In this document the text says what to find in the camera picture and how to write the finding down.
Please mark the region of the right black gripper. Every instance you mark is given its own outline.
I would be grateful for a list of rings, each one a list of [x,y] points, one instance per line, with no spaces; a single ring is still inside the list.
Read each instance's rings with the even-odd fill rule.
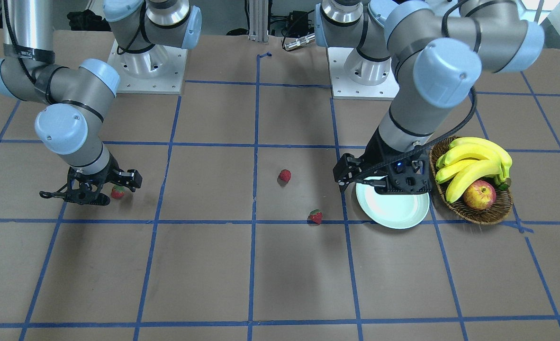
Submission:
[[[70,168],[66,182],[67,190],[40,191],[39,195],[44,199],[59,198],[65,202],[79,205],[107,206],[110,203],[110,198],[101,193],[105,183],[111,182],[128,188],[131,192],[135,192],[142,185],[142,176],[138,170],[128,169],[123,172],[118,169],[115,157],[111,157],[108,164],[100,172],[90,175]]]

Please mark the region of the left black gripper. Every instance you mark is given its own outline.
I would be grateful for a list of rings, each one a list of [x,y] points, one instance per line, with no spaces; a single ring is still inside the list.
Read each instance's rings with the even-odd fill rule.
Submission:
[[[368,176],[385,175],[384,187],[375,191],[382,195],[421,195],[432,191],[430,159],[423,150],[412,156],[395,161],[383,168],[373,166],[384,163],[402,154],[387,145],[376,130],[365,148],[363,157],[344,153],[333,168],[335,183],[339,192],[344,193],[350,183]]]

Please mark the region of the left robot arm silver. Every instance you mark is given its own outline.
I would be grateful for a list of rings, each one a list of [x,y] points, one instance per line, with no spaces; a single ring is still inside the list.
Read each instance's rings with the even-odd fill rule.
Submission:
[[[334,166],[340,191],[367,184],[378,194],[431,191],[427,148],[449,113],[472,95],[482,71],[524,71],[544,47],[545,32],[520,18],[513,0],[460,0],[457,17],[436,15],[423,0],[396,3],[324,0],[316,43],[353,47],[366,60],[390,61],[399,91],[362,156]]]

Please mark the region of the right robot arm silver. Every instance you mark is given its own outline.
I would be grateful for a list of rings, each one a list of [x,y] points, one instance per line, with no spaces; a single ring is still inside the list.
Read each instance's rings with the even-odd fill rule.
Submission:
[[[0,94],[46,105],[36,116],[35,132],[69,169],[66,184],[39,195],[106,206],[106,183],[131,192],[142,185],[140,173],[121,169],[99,137],[121,76],[93,58],[75,70],[56,64],[50,8],[48,0],[3,1]],[[165,47],[195,48],[202,29],[201,9],[187,0],[106,0],[104,14],[130,75],[161,75],[167,69]]]

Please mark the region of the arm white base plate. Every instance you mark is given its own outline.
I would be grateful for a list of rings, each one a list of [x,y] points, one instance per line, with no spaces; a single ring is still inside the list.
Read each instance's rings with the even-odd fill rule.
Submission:
[[[369,61],[355,48],[329,47],[328,69],[334,99],[392,101],[399,91],[391,59]]]
[[[189,50],[155,45],[142,54],[118,54],[112,45],[107,63],[120,76],[118,93],[180,95]]]

